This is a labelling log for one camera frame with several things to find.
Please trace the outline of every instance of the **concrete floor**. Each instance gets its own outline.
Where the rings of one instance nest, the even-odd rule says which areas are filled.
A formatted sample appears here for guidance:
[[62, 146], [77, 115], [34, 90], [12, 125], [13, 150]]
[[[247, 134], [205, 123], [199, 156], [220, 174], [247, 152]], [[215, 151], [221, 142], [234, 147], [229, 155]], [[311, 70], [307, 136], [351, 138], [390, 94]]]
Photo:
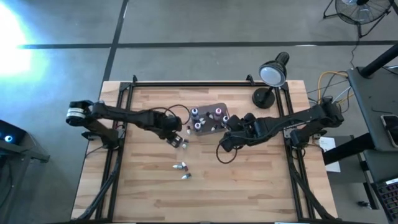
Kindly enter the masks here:
[[[326, 0], [131, 0], [119, 42], [355, 41], [355, 26], [339, 18], [322, 20], [327, 4]], [[87, 141], [80, 136], [82, 129], [64, 122], [65, 114], [69, 101], [98, 99], [109, 55], [109, 49], [15, 50], [10, 45], [110, 44], [121, 5], [122, 0], [0, 1], [0, 28], [6, 30], [0, 36], [5, 49], [0, 52], [0, 118], [32, 133], [51, 155], [48, 164], [32, 162], [10, 223], [69, 220]], [[396, 20], [397, 14], [390, 13], [363, 40], [398, 39]], [[247, 74], [256, 77], [260, 64], [286, 51], [288, 79], [304, 80], [310, 91], [317, 89], [321, 72], [351, 68], [353, 47], [118, 49], [109, 79], [131, 80], [136, 74], [139, 80], [242, 80]], [[389, 47], [359, 46], [354, 64], [367, 65]], [[348, 82], [333, 86], [326, 95], [337, 96], [347, 86]], [[367, 132], [360, 114], [351, 98], [346, 121], [328, 134]], [[359, 198], [366, 199], [361, 185], [331, 185], [339, 217], [386, 222], [383, 211], [355, 205]]]

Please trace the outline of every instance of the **paper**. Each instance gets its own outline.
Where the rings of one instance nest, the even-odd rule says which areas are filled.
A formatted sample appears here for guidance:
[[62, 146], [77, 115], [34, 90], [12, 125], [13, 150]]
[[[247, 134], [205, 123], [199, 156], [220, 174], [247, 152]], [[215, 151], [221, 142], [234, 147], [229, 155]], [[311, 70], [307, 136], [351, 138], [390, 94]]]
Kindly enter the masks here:
[[[334, 149], [336, 147], [335, 139], [328, 137], [321, 137], [319, 139], [319, 146], [323, 149], [324, 152], [329, 151], [330, 149]], [[329, 172], [340, 172], [340, 165], [338, 162], [334, 162], [332, 164], [326, 165], [326, 171]]]

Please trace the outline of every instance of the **keyboard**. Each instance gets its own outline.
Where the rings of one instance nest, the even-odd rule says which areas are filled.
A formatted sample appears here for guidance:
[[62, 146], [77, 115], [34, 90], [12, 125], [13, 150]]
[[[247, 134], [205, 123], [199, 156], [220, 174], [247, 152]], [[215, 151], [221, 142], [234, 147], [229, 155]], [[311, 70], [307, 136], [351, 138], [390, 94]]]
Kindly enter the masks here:
[[387, 218], [392, 223], [398, 223], [398, 178], [373, 183], [372, 187]]

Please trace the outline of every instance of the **lamp base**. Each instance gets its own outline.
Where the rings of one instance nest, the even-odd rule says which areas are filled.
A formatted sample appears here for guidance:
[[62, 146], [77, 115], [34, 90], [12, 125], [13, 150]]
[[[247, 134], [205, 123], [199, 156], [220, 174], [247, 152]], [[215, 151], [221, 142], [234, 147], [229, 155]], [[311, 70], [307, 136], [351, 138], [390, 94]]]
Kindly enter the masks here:
[[252, 95], [253, 103], [261, 109], [270, 108], [275, 102], [275, 95], [273, 92], [268, 92], [268, 88], [258, 88]]

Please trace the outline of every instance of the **white bottle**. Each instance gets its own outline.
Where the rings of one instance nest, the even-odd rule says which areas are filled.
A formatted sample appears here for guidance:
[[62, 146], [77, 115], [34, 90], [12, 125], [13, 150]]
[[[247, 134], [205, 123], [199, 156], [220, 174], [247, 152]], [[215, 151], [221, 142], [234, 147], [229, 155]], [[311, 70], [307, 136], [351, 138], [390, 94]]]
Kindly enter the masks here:
[[223, 115], [222, 110], [220, 108], [217, 108], [216, 113], [214, 114], [214, 120], [219, 121], [222, 115]]

